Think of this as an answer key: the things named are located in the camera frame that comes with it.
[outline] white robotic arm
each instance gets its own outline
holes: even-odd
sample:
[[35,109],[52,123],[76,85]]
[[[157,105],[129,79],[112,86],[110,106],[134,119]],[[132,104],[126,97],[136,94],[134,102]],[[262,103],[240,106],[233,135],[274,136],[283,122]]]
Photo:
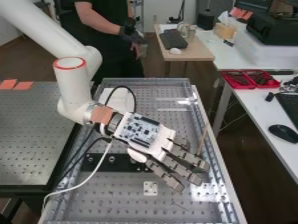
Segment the white robotic arm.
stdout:
[[83,125],[100,124],[101,133],[108,132],[129,146],[130,157],[145,163],[177,191],[184,190],[184,185],[172,172],[201,185],[202,180],[190,168],[208,172],[210,166],[188,152],[189,143],[176,131],[92,100],[89,82],[102,61],[97,49],[83,46],[31,0],[0,0],[0,15],[59,58],[53,68],[61,93],[60,114]]
[[53,65],[61,93],[59,112],[84,125],[96,105],[89,81],[102,62],[100,52],[85,47],[31,0],[0,0],[0,15],[59,58]]

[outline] monitor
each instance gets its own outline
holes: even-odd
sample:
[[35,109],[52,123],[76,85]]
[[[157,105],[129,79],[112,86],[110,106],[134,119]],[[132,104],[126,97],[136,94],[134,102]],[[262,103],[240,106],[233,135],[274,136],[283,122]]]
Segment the monitor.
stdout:
[[273,4],[273,0],[237,0],[236,7],[251,12],[267,12]]

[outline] cardboard box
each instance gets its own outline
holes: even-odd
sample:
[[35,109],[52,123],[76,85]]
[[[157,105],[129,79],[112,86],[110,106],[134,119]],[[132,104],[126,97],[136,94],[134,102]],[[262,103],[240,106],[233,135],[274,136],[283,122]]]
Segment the cardboard box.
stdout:
[[234,37],[236,28],[233,26],[226,26],[224,23],[216,23],[214,33],[222,39],[232,39]]

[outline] black bracket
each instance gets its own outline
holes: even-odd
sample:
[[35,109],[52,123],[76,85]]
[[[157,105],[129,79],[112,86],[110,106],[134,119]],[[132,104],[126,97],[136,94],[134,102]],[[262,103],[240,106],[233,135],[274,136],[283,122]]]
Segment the black bracket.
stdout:
[[[85,155],[81,171],[92,172],[100,162],[102,153],[88,153]],[[97,172],[146,172],[150,173],[150,169],[144,163],[134,161],[128,154],[109,153],[104,159]]]

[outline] black cable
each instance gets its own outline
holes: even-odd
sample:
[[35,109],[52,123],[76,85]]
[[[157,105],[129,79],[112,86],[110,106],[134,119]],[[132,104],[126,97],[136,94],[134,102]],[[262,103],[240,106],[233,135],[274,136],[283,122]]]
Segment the black cable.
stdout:
[[132,93],[132,95],[133,95],[133,101],[134,101],[133,113],[136,113],[136,110],[137,110],[137,97],[136,97],[136,95],[134,95],[134,92],[132,91],[132,89],[130,89],[128,86],[117,86],[117,87],[112,90],[112,92],[110,92],[110,94],[109,94],[109,96],[108,96],[108,98],[106,98],[106,101],[105,101],[105,106],[106,106],[108,103],[109,103],[109,100],[110,100],[110,97],[113,96],[114,91],[116,91],[117,89],[120,89],[120,88],[126,89],[126,90]]
[[[105,101],[105,106],[106,106],[108,103],[109,103],[109,100],[110,100],[110,97],[113,96],[114,91],[116,91],[117,89],[120,89],[120,88],[125,88],[125,89],[132,93],[132,95],[133,95],[133,100],[134,100],[133,113],[136,113],[136,109],[137,109],[137,98],[136,98],[134,92],[133,92],[132,89],[130,89],[129,87],[126,87],[126,86],[117,86],[117,87],[112,90],[112,92],[110,92],[110,94],[109,94],[109,96],[108,96],[108,98],[106,98],[106,101]],[[95,128],[96,128],[96,126],[92,127],[92,130],[91,130],[91,132],[89,132],[87,138],[84,139],[83,144],[81,144],[81,146],[79,147],[76,153],[73,154],[72,158],[69,159],[68,164],[64,166],[64,169],[67,169],[67,167],[68,167],[68,166],[71,165],[71,163],[73,162],[73,160],[75,160],[77,154],[80,153],[80,151],[81,151],[81,149],[83,149],[83,147],[84,147],[87,141],[89,140],[89,138],[91,138],[91,136],[92,136],[92,133],[93,133],[93,131],[95,131]],[[57,183],[60,183],[60,181],[64,179],[64,177],[65,177],[65,176],[68,175],[68,173],[72,171],[73,167],[77,165],[77,163],[80,162],[80,160],[84,158],[87,152],[89,151],[89,149],[92,148],[92,146],[96,144],[96,142],[100,141],[100,140],[104,140],[104,139],[108,140],[109,138],[100,137],[100,138],[97,138],[97,139],[93,141],[93,143],[91,144],[91,146],[88,146],[88,148],[87,148],[87,150],[85,150],[85,152],[84,152],[84,154],[80,156],[80,158],[77,159],[77,161],[75,162],[75,164],[72,165],[72,167],[68,169],[68,171],[63,174],[63,176],[61,176],[61,178],[59,179]]]
[[109,142],[112,139],[110,138],[105,138],[105,137],[100,137],[97,138],[92,143],[91,145],[87,147],[84,153],[81,154],[81,156],[79,157],[79,159],[76,160],[76,162],[73,163],[73,165],[69,167],[69,169],[67,170],[67,172],[64,173],[64,175],[60,177],[59,179],[59,182],[64,179],[64,177],[69,174],[69,172],[72,171],[72,169],[75,168],[75,166],[77,165],[77,163],[81,161],[81,159],[85,157],[87,153],[89,152],[91,148],[95,146],[95,144],[99,142],[99,141],[106,141]]
[[181,8],[180,8],[180,15],[178,19],[184,21],[184,11],[185,11],[185,0],[182,0]]
[[80,153],[80,151],[81,151],[81,149],[83,149],[83,147],[84,147],[84,145],[85,145],[88,139],[91,138],[93,131],[95,131],[95,126],[92,127],[91,132],[89,132],[89,134],[87,135],[87,138],[84,139],[84,141],[83,141],[83,143],[81,143],[81,146],[79,147],[77,151],[75,152],[72,158],[69,159],[69,161],[68,161],[68,163],[67,163],[67,165],[64,166],[63,169],[67,169],[67,167],[68,167],[69,164],[72,163],[72,161],[73,161],[73,159],[76,158],[77,154]]

